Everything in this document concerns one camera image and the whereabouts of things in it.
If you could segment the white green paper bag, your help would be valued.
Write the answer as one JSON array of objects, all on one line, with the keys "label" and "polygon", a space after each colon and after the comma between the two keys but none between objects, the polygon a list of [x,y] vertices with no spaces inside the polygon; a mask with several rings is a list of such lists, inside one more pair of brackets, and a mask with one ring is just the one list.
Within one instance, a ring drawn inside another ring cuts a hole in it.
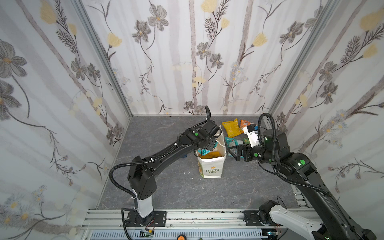
[{"label": "white green paper bag", "polygon": [[198,159],[199,173],[204,179],[222,177],[224,162],[227,157],[227,150],[223,134],[221,134],[216,140],[217,146],[214,148],[214,150],[220,152],[222,157],[214,159],[201,159],[201,156],[198,155],[197,150],[195,151],[195,155]]}]

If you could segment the orange black knob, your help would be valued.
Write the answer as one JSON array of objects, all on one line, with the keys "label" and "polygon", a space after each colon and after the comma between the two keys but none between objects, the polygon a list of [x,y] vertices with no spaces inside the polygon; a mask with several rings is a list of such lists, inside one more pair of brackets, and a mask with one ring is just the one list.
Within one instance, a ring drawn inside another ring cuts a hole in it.
[{"label": "orange black knob", "polygon": [[187,238],[184,235],[179,235],[177,240],[186,240]]}]

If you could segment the left corner aluminium profile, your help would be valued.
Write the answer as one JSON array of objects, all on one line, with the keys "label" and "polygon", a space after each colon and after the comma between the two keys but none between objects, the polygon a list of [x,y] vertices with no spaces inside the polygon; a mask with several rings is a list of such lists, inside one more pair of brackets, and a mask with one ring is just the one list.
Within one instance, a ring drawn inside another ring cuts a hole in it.
[{"label": "left corner aluminium profile", "polygon": [[82,1],[78,1],[78,0],[72,0],[71,3],[74,6],[75,11],[76,11],[83,27],[86,30],[86,34],[88,35],[88,38],[90,39],[91,44],[92,44],[93,48],[95,49],[97,56],[99,57],[103,67],[105,68],[105,70],[107,72],[107,76],[109,77],[110,82],[113,86],[113,89],[115,90],[115,92],[118,96],[118,99],[120,100],[120,103],[121,103],[121,105],[125,111],[126,116],[129,119],[131,119],[134,115],[133,115],[133,113],[132,113],[132,111],[131,111],[131,109],[130,109],[127,101],[126,101],[125,95],[124,95],[124,93],[123,93],[123,91],[119,85],[119,82],[118,82],[118,80],[114,74],[110,60],[108,59],[107,52],[103,48],[103,45],[100,41],[100,38],[98,37],[98,34],[92,25],[92,21],[87,14],[87,11],[85,9],[84,4],[82,3]]}]

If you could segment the black mounting plate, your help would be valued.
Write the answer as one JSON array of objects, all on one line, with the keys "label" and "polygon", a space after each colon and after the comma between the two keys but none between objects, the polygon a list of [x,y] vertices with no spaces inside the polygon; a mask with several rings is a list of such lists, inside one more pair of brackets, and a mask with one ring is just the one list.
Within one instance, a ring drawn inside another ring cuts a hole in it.
[{"label": "black mounting plate", "polygon": [[259,211],[243,211],[243,220],[247,227],[261,227],[262,223],[259,219]]},{"label": "black mounting plate", "polygon": [[166,220],[166,211],[154,211],[142,218],[136,210],[129,210],[124,223],[126,227],[165,227]]}]

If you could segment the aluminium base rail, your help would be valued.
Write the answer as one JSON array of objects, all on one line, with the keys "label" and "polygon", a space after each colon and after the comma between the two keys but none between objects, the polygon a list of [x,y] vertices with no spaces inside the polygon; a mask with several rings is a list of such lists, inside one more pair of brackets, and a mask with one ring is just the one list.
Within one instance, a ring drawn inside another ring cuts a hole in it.
[{"label": "aluminium base rail", "polygon": [[[218,210],[165,210],[166,215],[155,220],[150,229],[250,229],[265,228],[257,216],[251,220],[244,209]],[[120,210],[89,210],[82,230],[122,230],[123,220]]]}]

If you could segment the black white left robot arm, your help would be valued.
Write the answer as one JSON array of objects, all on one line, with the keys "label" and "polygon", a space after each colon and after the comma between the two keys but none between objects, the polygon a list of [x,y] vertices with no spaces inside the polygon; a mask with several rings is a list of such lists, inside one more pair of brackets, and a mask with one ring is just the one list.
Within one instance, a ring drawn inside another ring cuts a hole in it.
[{"label": "black white left robot arm", "polygon": [[[118,164],[111,168],[109,178],[112,184],[131,195],[135,203],[134,212],[141,226],[148,226],[154,221],[155,211],[152,195],[157,189],[156,177],[178,159],[197,150],[212,151],[215,142],[222,133],[221,128],[211,120],[211,111],[205,107],[206,119],[177,136],[170,144],[156,154],[141,158],[135,157],[130,163]],[[130,188],[120,185],[114,178],[114,171],[129,167],[128,182]]]}]

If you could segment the small green circuit board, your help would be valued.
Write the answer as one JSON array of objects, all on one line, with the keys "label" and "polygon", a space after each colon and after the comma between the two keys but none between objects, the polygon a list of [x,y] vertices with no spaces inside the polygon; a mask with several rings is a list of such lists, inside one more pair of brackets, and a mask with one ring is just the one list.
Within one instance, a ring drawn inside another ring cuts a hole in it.
[{"label": "small green circuit board", "polygon": [[139,237],[140,238],[152,238],[154,236],[153,230],[143,230],[140,231]]}]

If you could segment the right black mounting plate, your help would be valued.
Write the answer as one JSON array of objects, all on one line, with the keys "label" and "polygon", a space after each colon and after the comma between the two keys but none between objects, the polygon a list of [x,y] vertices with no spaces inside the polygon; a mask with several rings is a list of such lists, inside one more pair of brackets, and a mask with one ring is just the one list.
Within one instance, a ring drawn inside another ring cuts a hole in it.
[{"label": "right black mounting plate", "polygon": [[243,220],[247,227],[261,227],[262,223],[259,219],[259,211],[243,211]]}]

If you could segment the orange yellow snack packet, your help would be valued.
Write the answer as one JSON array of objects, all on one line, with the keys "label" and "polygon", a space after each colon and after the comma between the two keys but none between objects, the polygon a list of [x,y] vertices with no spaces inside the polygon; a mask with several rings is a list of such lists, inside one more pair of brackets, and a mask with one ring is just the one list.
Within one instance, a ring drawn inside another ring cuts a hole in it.
[{"label": "orange yellow snack packet", "polygon": [[214,159],[214,158],[220,158],[220,157],[222,157],[222,154],[220,152],[209,152],[201,156],[201,159]]}]

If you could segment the corner aluminium profile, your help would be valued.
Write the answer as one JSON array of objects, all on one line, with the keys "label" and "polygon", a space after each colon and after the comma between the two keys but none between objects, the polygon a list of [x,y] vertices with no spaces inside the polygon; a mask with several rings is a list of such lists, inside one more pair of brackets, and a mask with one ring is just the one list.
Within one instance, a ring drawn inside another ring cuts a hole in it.
[{"label": "corner aluminium profile", "polygon": [[292,68],[288,72],[288,75],[283,81],[281,88],[277,92],[277,96],[274,98],[274,101],[272,102],[272,105],[268,113],[274,114],[277,111],[278,106],[283,102],[283,98],[285,97],[288,90],[290,89],[295,76],[297,75],[299,70],[302,68],[306,58],[309,56],[309,54],[313,50],[317,41],[320,39],[320,36],[323,30],[327,26],[329,20],[333,16],[340,2],[341,1],[332,0],[332,1],[327,1],[327,3],[325,4],[323,11],[321,12],[316,24],[314,25],[313,30],[311,31],[307,41],[303,45],[303,48],[300,51],[300,54],[298,55]]},{"label": "corner aluminium profile", "polygon": [[131,111],[131,109],[130,109],[127,101],[126,101],[125,95],[124,95],[124,93],[123,93],[123,91],[119,85],[119,82],[118,82],[118,80],[114,74],[110,60],[108,59],[107,52],[103,48],[103,45],[100,41],[100,38],[98,37],[98,34],[92,25],[92,21],[87,14],[87,11],[85,9],[84,4],[82,3],[82,1],[78,1],[78,0],[72,0],[71,3],[74,6],[75,11],[76,11],[83,27],[86,30],[86,34],[88,35],[88,38],[90,39],[91,44],[92,44],[93,48],[95,49],[97,56],[99,57],[103,67],[105,68],[105,70],[107,72],[107,76],[109,77],[110,82],[113,86],[113,89],[115,90],[115,92],[118,96],[118,99],[120,100],[120,103],[121,103],[121,105],[125,111],[126,116],[129,119],[131,119],[134,115],[133,115],[133,113],[132,113],[132,111]]}]

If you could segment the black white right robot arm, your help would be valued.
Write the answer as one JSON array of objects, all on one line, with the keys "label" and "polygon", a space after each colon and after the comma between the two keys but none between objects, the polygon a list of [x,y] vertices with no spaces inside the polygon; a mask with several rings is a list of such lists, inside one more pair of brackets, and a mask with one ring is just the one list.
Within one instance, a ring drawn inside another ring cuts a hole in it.
[{"label": "black white right robot arm", "polygon": [[375,240],[372,230],[362,228],[343,209],[325,185],[316,166],[302,153],[291,152],[287,135],[278,130],[274,118],[263,113],[257,124],[249,124],[243,132],[249,144],[228,147],[236,161],[253,160],[269,164],[272,174],[296,186],[320,217],[320,222],[301,217],[269,200],[256,214],[245,214],[246,222],[255,220],[264,226],[283,226],[307,240]]}]

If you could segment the teal snack packet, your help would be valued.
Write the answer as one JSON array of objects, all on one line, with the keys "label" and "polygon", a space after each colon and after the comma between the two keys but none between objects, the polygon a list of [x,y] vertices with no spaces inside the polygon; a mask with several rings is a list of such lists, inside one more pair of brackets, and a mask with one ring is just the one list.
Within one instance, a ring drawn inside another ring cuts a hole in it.
[{"label": "teal snack packet", "polygon": [[229,138],[229,137],[225,137],[225,143],[226,143],[226,146],[228,148],[230,148],[230,147],[242,145],[243,141],[242,140],[233,139],[233,138]]},{"label": "teal snack packet", "polygon": [[206,156],[206,155],[212,155],[212,154],[215,154],[217,152],[217,150],[207,150],[207,149],[198,149],[197,150],[197,153],[199,156]]}]

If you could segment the right corner aluminium profile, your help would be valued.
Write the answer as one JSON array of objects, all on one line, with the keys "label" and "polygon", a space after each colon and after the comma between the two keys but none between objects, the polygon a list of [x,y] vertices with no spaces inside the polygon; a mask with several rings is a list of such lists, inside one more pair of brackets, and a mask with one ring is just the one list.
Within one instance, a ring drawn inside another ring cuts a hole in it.
[{"label": "right corner aluminium profile", "polygon": [[316,24],[314,25],[313,30],[311,31],[307,41],[303,45],[303,48],[300,51],[300,54],[298,55],[292,68],[288,72],[288,75],[283,81],[281,88],[277,92],[277,96],[274,98],[274,101],[272,102],[272,105],[268,113],[274,114],[277,111],[278,106],[283,102],[283,98],[285,97],[288,90],[290,89],[295,76],[297,75],[299,70],[302,68],[306,58],[309,56],[309,54],[313,50],[317,41],[320,39],[320,36],[323,30],[327,26],[329,20],[333,16],[340,2],[341,1],[332,0],[332,1],[327,1],[327,3],[325,4],[323,11],[321,12]]}]

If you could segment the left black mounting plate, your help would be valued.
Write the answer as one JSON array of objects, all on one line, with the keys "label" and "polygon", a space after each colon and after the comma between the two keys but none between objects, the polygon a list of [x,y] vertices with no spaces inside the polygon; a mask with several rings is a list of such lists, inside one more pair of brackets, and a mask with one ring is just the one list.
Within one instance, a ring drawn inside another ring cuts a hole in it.
[{"label": "left black mounting plate", "polygon": [[166,211],[154,211],[142,218],[136,210],[129,210],[124,223],[126,227],[165,227],[166,220]]}]

